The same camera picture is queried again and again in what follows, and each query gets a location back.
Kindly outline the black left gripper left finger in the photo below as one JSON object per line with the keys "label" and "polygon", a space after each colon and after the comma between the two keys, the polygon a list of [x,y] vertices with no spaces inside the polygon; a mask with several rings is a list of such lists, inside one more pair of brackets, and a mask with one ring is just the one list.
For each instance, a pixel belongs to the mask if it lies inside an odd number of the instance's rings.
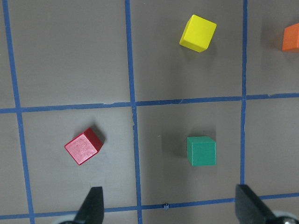
{"label": "black left gripper left finger", "polygon": [[104,219],[103,188],[92,187],[77,212],[76,224],[101,224]]}

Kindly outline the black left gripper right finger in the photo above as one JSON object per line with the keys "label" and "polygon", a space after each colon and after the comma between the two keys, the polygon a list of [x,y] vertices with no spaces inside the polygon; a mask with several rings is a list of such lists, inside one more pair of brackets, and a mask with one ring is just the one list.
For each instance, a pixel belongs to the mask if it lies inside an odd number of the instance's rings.
{"label": "black left gripper right finger", "polygon": [[235,214],[241,224],[269,224],[277,218],[246,184],[235,187]]}

